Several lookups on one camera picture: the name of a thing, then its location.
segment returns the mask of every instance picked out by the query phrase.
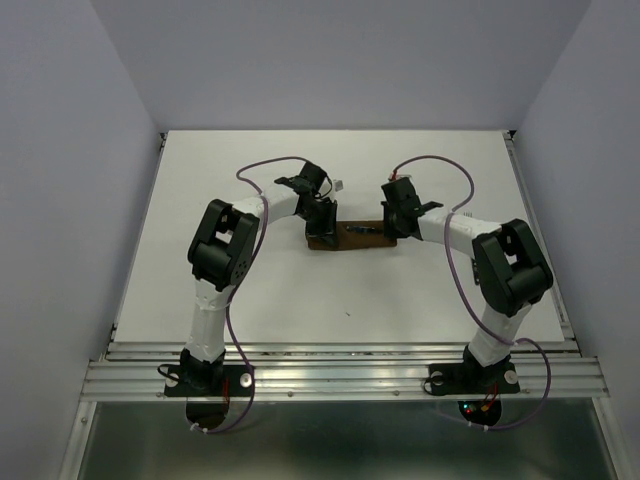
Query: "screw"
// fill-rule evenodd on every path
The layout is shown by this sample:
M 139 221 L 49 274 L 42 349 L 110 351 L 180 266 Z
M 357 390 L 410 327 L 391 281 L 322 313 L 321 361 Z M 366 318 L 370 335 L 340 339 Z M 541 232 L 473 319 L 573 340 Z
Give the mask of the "screw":
M 430 378 L 431 378 L 431 383 L 433 385 L 435 385 L 436 387 L 439 387 L 444 383 L 442 381 L 442 372 L 438 372 L 438 371 L 431 372 L 431 377 Z
M 240 375 L 240 386 L 244 388 L 249 388 L 251 386 L 251 375 L 248 373 L 243 373 Z
M 515 385 L 518 383 L 518 374 L 513 370 L 507 370 L 504 372 L 504 379 L 509 385 Z

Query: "white tabletop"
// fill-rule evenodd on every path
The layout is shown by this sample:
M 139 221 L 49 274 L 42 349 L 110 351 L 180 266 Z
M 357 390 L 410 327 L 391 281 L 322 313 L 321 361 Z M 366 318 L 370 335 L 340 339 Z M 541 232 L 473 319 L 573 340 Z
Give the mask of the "white tabletop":
M 450 157 L 476 182 L 467 211 L 476 218 L 527 219 L 500 132 L 451 131 L 172 131 L 119 315 L 117 342 L 184 342 L 194 304 L 187 249 L 209 201 L 254 195 L 235 179 L 238 168 L 284 155 L 305 157 L 341 179 L 339 220 L 382 218 L 380 186 L 400 161 L 421 154 Z M 280 163 L 247 175 L 266 186 L 295 175 Z M 412 175 L 423 203 L 452 206 L 468 191 L 456 169 L 425 161 Z M 479 314 L 484 301 L 470 260 L 455 255 L 463 285 Z M 265 243 L 232 306 L 243 342 L 467 342 L 475 332 L 453 285 L 442 245 L 414 239 L 396 248 L 317 252 L 307 248 L 304 222 L 269 226 Z M 520 334 L 563 339 L 550 293 L 525 319 Z

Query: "purple cable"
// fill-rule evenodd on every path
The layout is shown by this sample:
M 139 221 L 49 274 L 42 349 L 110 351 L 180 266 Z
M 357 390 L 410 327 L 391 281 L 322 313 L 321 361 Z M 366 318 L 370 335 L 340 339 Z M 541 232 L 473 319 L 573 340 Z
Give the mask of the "purple cable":
M 544 393 L 542 394 L 542 398 L 540 399 L 540 402 L 538 403 L 537 407 L 533 410 L 533 412 L 531 412 L 529 415 L 527 415 L 525 418 L 518 420 L 517 422 L 514 423 L 510 423 L 507 425 L 498 425 L 498 426 L 494 426 L 494 427 L 488 427 L 488 430 L 509 430 L 511 428 L 516 428 L 519 427 L 520 425 L 523 425 L 524 423 L 528 422 L 529 420 L 531 420 L 533 417 L 535 417 L 538 412 L 540 412 L 540 410 L 542 409 L 542 407 L 544 406 L 544 404 L 547 401 L 547 398 L 549 397 L 549 392 L 551 391 L 551 364 L 549 363 L 549 357 L 547 357 L 547 354 L 544 352 L 544 350 L 542 349 L 542 347 L 535 342 L 534 340 L 531 340 L 530 338 L 519 338 L 517 339 L 515 342 L 511 342 L 509 340 L 507 340 L 506 338 L 501 337 L 500 335 L 498 335 L 497 333 L 491 331 L 491 329 L 489 327 L 487 327 L 484 323 L 482 323 L 482 320 L 480 320 L 480 318 L 478 317 L 478 315 L 476 314 L 476 312 L 473 310 L 473 307 L 471 306 L 471 302 L 469 302 L 469 298 L 467 297 L 467 295 L 464 292 L 464 289 L 462 288 L 462 282 L 460 281 L 460 276 L 458 275 L 458 272 L 456 270 L 456 266 L 453 263 L 453 254 L 451 252 L 451 220 L 453 219 L 453 215 L 455 214 L 455 212 L 464 207 L 467 203 L 469 203 L 471 201 L 471 199 L 473 198 L 475 191 L 476 191 L 476 186 L 475 183 L 473 182 L 473 178 L 471 177 L 471 174 L 469 173 L 469 171 L 464 168 L 462 165 L 460 165 L 458 162 L 451 160 L 447 157 L 441 157 L 439 155 L 420 155 L 418 157 L 413 157 L 410 158 L 409 160 L 405 160 L 404 162 L 400 163 L 396 168 L 393 169 L 393 174 L 394 177 L 397 174 L 398 170 L 402 167 L 404 167 L 405 165 L 408 165 L 410 163 L 413 162 L 417 162 L 418 160 L 428 160 L 428 159 L 434 159 L 434 160 L 440 160 L 441 162 L 445 162 L 448 163 L 449 165 L 452 165 L 454 167 L 456 167 L 458 170 L 460 170 L 465 177 L 467 177 L 467 180 L 469 181 L 469 195 L 467 196 L 467 198 L 465 198 L 462 202 L 460 202 L 459 204 L 457 204 L 455 207 L 453 207 L 451 209 L 451 213 L 449 213 L 447 215 L 447 218 L 445 220 L 444 223 L 444 251 L 447 255 L 447 263 L 449 264 L 449 270 L 451 270 L 451 276 L 453 277 L 453 283 L 455 283 L 456 285 L 456 289 L 458 290 L 458 294 L 460 295 L 460 299 L 462 300 L 462 303 L 464 304 L 465 308 L 467 309 L 467 312 L 469 312 L 469 315 L 471 316 L 471 318 L 473 319 L 473 321 L 478 325 L 478 327 L 485 332 L 487 335 L 489 335 L 490 337 L 493 337 L 495 340 L 497 340 L 498 342 L 504 344 L 504 345 L 509 345 L 509 346 L 513 346 L 516 345 L 520 342 L 525 342 L 525 343 L 530 343 L 531 345 L 533 345 L 538 352 L 540 352 L 540 355 L 542 355 L 542 359 L 544 360 L 544 364 L 545 367 L 547 369 L 547 383 L 544 389 Z M 447 417 L 447 418 L 451 418 L 453 420 L 459 421 L 459 419 L 457 418 L 453 418 L 450 417 L 448 415 L 444 415 L 443 416 Z M 475 425 L 477 427 L 480 427 L 482 429 L 484 429 L 484 426 L 482 425 L 478 425 L 475 423 L 471 423 L 469 422 L 470 425 Z
M 240 170 L 236 172 L 236 178 L 238 180 L 240 180 L 241 182 L 248 183 L 254 188 L 256 192 L 258 192 L 258 195 L 260 195 L 260 198 L 262 199 L 262 205 L 264 206 L 264 215 L 262 217 L 262 227 L 260 228 L 260 237 L 258 238 L 258 243 L 256 244 L 256 248 L 254 249 L 253 254 L 251 255 L 251 265 L 253 265 L 253 262 L 258 256 L 258 252 L 260 252 L 260 248 L 262 247 L 262 242 L 264 242 L 264 237 L 267 233 L 267 224 L 269 223 L 269 203 L 267 202 L 267 199 L 262 195 L 263 194 L 262 188 L 260 188 L 260 186 L 257 183 L 255 183 L 253 180 L 243 177 L 242 173 L 252 168 L 259 167 L 261 165 L 267 165 L 269 163 L 275 163 L 275 162 L 282 162 L 285 160 L 300 160 L 305 163 L 308 162 L 306 158 L 302 158 L 302 157 L 278 157 L 278 158 L 272 158 L 270 160 L 263 160 L 261 162 L 252 163 L 250 165 L 242 167 Z M 233 345 L 236 347 L 236 350 L 238 350 L 238 353 L 240 354 L 242 361 L 247 366 L 247 370 L 249 370 L 249 375 L 251 375 L 251 396 L 249 397 L 249 402 L 247 403 L 247 406 L 244 408 L 242 413 L 238 416 L 238 418 L 236 418 L 229 425 L 226 425 L 224 427 L 221 427 L 215 430 L 206 430 L 206 431 L 201 427 L 194 426 L 194 424 L 191 425 L 191 427 L 194 428 L 195 430 L 198 430 L 201 433 L 206 433 L 207 435 L 211 435 L 215 433 L 225 433 L 231 430 L 236 425 L 238 425 L 247 416 L 247 414 L 249 413 L 249 410 L 251 410 L 251 406 L 253 405 L 253 400 L 255 399 L 255 396 L 256 396 L 256 385 L 255 385 L 256 382 L 255 382 L 253 365 L 251 365 L 249 358 L 244 353 L 244 350 L 242 349 L 242 346 L 238 341 L 238 337 L 236 337 L 236 334 L 233 331 L 233 326 L 231 325 L 231 302 L 236 292 L 238 291 L 238 288 L 240 288 L 240 285 L 241 283 L 239 285 L 236 285 L 236 287 L 231 291 L 231 294 L 229 295 L 229 303 L 227 303 L 227 308 L 225 309 L 225 315 L 226 315 L 227 329 L 229 330 L 229 335 L 231 336 Z

